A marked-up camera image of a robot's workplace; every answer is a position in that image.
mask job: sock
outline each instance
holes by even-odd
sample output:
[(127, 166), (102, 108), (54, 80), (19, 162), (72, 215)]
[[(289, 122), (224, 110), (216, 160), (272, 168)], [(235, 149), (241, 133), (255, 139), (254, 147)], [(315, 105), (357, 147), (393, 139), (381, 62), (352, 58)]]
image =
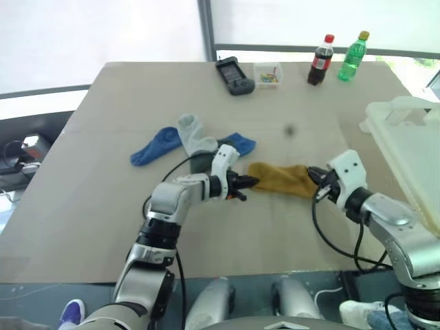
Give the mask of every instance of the sock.
[(317, 189), (304, 165), (275, 167), (266, 163), (252, 163), (249, 165), (247, 175), (260, 179), (260, 182), (252, 188), (254, 190), (312, 198)]
[(165, 127), (155, 135), (145, 148), (132, 154), (130, 161), (134, 166), (146, 165), (181, 145), (177, 129)]
[[(205, 136), (203, 125), (195, 115), (183, 115), (177, 121), (181, 143), (188, 156), (214, 153), (219, 144), (212, 136)], [(203, 155), (190, 161), (191, 173), (204, 173), (211, 168), (212, 155)]]
[(256, 142), (254, 140), (247, 139), (238, 133), (234, 133), (225, 137), (224, 139), (219, 140), (219, 146), (222, 144), (229, 144), (230, 146), (233, 146), (239, 152), (240, 157), (243, 157), (254, 150)]

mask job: yellow bottle cap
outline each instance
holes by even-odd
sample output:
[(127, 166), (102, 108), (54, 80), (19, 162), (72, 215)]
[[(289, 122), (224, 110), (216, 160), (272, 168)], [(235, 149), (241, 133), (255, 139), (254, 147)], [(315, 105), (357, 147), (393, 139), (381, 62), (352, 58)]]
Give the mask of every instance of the yellow bottle cap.
[(370, 32), (368, 32), (368, 31), (362, 31), (359, 33), (360, 40), (368, 40), (369, 36), (370, 36)]

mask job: white sneaker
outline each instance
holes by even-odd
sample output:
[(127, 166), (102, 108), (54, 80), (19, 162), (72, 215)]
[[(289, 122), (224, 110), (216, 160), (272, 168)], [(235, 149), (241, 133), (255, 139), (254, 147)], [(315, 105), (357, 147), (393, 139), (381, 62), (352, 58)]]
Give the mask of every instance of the white sneaker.
[[(390, 311), (390, 314), (395, 311), (400, 311), (400, 309), (392, 305), (388, 306), (388, 310)], [(362, 330), (371, 329), (366, 318), (372, 311), (385, 311), (384, 303), (381, 301), (368, 303), (347, 300), (339, 305), (342, 323)]]

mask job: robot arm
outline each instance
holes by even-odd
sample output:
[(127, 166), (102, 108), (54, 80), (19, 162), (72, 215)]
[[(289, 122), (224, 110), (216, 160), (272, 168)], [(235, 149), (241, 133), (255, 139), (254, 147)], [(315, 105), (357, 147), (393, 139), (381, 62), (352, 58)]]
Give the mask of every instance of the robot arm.
[(239, 189), (258, 182), (230, 170), (238, 157), (233, 147), (224, 144), (212, 161), (211, 175), (187, 175), (156, 187), (116, 284), (114, 303), (92, 313), (79, 329), (146, 329), (151, 320), (164, 315), (174, 281), (166, 268), (173, 263), (189, 208), (212, 198), (245, 200)]
[(326, 195), (352, 221), (363, 221), (388, 252), (402, 286), (413, 324), (440, 327), (440, 240), (425, 229), (406, 203), (366, 188), (366, 172), (352, 150), (327, 164), (329, 170), (309, 168)]

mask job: jeans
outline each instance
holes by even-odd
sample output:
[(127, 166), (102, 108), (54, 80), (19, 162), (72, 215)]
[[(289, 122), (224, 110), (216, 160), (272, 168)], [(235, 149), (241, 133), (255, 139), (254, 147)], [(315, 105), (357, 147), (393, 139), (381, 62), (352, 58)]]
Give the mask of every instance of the jeans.
[[(391, 320), (393, 320), (394, 326), (398, 330), (414, 330), (413, 326), (408, 320), (408, 316), (404, 311), (395, 311), (390, 314)], [(393, 330), (391, 328), (388, 318), (384, 311), (372, 311), (367, 316), (367, 321), (370, 327), (374, 330)]]

